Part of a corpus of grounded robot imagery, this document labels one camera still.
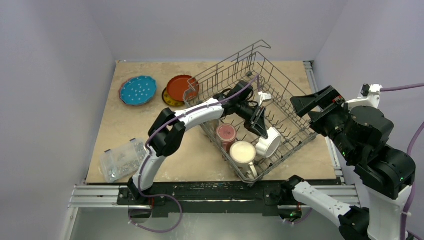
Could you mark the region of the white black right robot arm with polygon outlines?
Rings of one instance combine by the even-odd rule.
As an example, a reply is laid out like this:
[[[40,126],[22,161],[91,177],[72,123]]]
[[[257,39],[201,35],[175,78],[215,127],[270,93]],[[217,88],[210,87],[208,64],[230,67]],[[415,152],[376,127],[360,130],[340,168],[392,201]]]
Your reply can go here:
[[[416,163],[409,153],[388,145],[392,121],[379,110],[383,87],[363,85],[352,100],[332,86],[290,102],[297,116],[329,138],[348,166],[354,167],[369,194],[370,206],[349,205],[322,193],[294,175],[280,189],[281,202],[309,206],[332,221],[346,240],[410,240],[406,229],[414,196]]]

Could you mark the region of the pink ghost pattern mug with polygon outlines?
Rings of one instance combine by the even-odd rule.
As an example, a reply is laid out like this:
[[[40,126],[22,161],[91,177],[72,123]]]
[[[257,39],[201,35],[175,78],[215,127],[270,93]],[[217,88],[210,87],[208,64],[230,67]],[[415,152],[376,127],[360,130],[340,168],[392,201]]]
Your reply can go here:
[[[216,128],[215,134],[218,144],[225,152],[229,152],[232,145],[236,142],[236,128],[231,124],[222,123]]]

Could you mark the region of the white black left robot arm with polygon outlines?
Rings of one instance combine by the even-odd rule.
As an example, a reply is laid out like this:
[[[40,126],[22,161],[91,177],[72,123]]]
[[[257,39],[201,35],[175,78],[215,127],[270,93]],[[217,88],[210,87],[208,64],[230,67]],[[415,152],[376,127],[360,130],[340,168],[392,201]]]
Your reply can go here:
[[[180,148],[185,133],[206,122],[219,120],[236,114],[244,119],[244,128],[267,139],[269,137],[265,120],[265,108],[259,104],[250,105],[253,81],[239,81],[229,90],[214,95],[209,100],[185,110],[172,111],[165,108],[151,126],[144,149],[144,156],[138,172],[132,177],[134,187],[129,197],[138,205],[146,203],[149,191],[165,159]]]

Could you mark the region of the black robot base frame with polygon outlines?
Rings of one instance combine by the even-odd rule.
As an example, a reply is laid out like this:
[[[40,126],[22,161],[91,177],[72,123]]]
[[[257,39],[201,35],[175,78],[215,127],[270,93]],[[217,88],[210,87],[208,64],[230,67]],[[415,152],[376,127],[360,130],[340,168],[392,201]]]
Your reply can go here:
[[[117,204],[131,210],[146,207],[154,218],[170,213],[261,214],[283,220],[300,220],[308,210],[295,200],[290,182],[241,181],[156,182],[142,197],[130,180],[119,188]]]

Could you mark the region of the green interior mushroom mug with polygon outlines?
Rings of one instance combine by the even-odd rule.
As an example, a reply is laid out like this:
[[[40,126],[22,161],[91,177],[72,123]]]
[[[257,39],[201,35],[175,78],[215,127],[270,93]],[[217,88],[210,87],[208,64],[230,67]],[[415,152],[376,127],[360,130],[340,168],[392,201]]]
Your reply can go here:
[[[249,179],[258,177],[258,172],[254,165],[256,148],[251,143],[237,141],[231,146],[229,154],[243,176]]]

